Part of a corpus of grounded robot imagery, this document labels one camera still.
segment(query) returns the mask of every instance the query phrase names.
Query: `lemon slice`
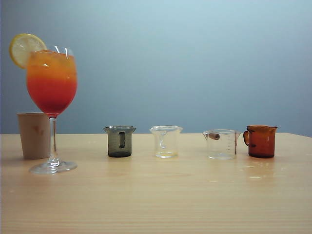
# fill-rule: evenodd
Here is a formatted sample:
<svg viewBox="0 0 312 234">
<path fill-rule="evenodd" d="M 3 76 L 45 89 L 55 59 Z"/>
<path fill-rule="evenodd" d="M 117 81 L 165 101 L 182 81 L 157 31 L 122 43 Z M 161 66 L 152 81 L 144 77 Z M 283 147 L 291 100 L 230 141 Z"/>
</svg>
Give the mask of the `lemon slice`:
<svg viewBox="0 0 312 234">
<path fill-rule="evenodd" d="M 27 66 L 27 60 L 31 51 L 46 50 L 44 42 L 33 34 L 17 34 L 11 40 L 9 52 L 12 61 L 22 69 Z"/>
</svg>

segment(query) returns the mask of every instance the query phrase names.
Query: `wine glass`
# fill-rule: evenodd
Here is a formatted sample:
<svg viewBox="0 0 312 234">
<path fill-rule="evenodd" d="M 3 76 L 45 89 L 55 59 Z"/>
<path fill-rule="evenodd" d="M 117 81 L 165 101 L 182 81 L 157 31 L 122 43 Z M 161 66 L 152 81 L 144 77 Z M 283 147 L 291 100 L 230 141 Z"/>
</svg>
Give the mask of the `wine glass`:
<svg viewBox="0 0 312 234">
<path fill-rule="evenodd" d="M 27 89 L 34 103 L 50 120 L 50 157 L 46 163 L 34 166 L 31 172 L 54 174 L 77 167 L 62 161 L 56 148 L 56 120 L 72 102 L 77 90 L 75 58 L 68 47 L 53 46 L 49 50 L 31 52 L 26 75 Z"/>
</svg>

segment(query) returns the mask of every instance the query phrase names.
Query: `beige paper cup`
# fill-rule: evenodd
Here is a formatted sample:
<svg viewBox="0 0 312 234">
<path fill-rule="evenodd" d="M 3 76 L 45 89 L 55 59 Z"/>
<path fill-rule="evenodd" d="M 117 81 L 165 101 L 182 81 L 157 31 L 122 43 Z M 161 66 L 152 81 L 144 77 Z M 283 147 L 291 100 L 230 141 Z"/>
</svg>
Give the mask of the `beige paper cup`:
<svg viewBox="0 0 312 234">
<path fill-rule="evenodd" d="M 49 157 L 50 123 L 45 113 L 17 113 L 24 159 Z"/>
</svg>

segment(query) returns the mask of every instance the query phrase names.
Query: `measuring cup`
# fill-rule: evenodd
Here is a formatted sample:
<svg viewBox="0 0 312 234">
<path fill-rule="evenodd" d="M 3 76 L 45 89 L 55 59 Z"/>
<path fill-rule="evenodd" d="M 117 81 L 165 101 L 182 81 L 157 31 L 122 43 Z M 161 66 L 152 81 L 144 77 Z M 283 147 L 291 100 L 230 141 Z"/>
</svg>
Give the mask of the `measuring cup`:
<svg viewBox="0 0 312 234">
<path fill-rule="evenodd" d="M 177 138 L 182 129 L 179 126 L 154 126 L 150 129 L 155 137 L 155 155 L 157 157 L 177 156 Z"/>
<path fill-rule="evenodd" d="M 108 141 L 109 157 L 128 157 L 132 153 L 133 126 L 109 126 L 105 127 Z"/>
<path fill-rule="evenodd" d="M 248 154 L 252 157 L 274 157 L 275 132 L 277 127 L 267 125 L 248 125 L 244 132 L 244 141 Z"/>
<path fill-rule="evenodd" d="M 207 141 L 209 158 L 236 158 L 237 139 L 241 132 L 229 129 L 213 129 L 203 132 Z"/>
</svg>

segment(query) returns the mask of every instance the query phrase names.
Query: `red orange drink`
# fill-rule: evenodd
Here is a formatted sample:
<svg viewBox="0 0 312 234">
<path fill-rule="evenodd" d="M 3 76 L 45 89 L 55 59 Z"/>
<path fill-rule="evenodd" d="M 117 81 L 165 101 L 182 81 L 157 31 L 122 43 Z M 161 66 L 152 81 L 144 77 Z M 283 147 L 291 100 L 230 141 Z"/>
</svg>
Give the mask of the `red orange drink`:
<svg viewBox="0 0 312 234">
<path fill-rule="evenodd" d="M 32 52 L 26 82 L 34 103 L 49 117 L 57 117 L 72 102 L 77 90 L 75 58 L 50 50 Z"/>
</svg>

